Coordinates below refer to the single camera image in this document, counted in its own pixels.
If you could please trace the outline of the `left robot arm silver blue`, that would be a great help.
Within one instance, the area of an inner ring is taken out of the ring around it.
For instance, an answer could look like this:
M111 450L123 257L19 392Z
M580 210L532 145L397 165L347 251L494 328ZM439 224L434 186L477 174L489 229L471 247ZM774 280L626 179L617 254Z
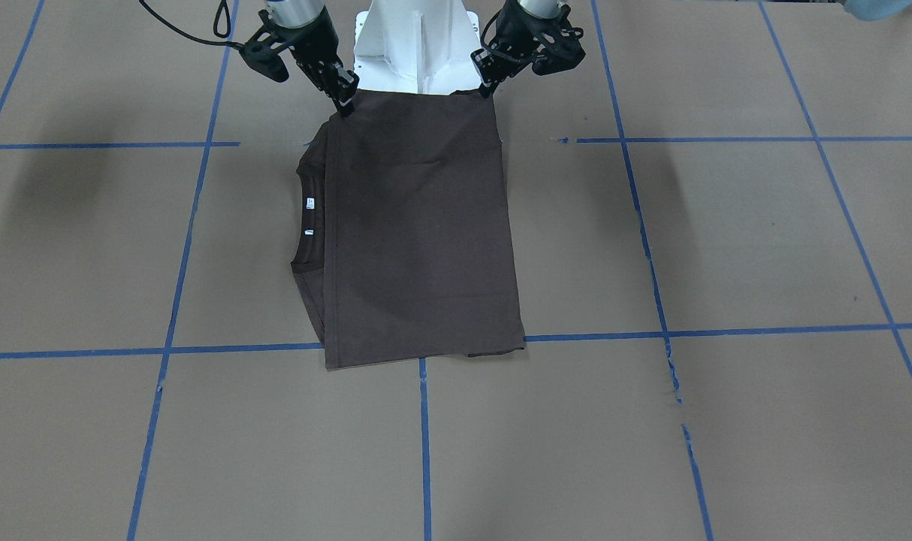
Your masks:
M508 78L530 66L545 76L570 71L585 58L583 31L570 25L572 9L563 1L505 1L479 33L480 48L471 53L483 98Z

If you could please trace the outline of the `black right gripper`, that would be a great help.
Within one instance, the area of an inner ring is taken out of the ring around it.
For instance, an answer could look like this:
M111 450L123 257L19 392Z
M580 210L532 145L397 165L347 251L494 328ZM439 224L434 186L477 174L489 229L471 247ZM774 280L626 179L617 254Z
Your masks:
M342 117L353 113L352 103L360 78L343 68L338 55L339 38L331 20L314 20L292 28L276 24L275 34L287 44L297 65L307 76L327 76L327 95Z

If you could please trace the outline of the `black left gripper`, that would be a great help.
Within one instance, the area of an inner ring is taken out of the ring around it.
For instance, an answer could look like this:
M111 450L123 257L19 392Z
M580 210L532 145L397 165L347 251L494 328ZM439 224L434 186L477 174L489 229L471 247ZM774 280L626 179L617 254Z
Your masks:
M539 47L535 35L561 13L560 4L504 4L495 15L494 52L478 49L473 64L480 76L478 92L483 98L512 76L513 64L530 62Z

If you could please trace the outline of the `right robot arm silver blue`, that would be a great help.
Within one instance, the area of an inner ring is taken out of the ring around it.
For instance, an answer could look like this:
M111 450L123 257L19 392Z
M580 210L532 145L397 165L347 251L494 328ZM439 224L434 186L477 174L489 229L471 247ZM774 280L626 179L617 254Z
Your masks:
M359 77L343 64L339 38L323 1L267 1L259 13L261 40L251 47L266 65L266 76L285 82L290 73L281 57L290 51L310 82L332 100L338 113L354 112Z

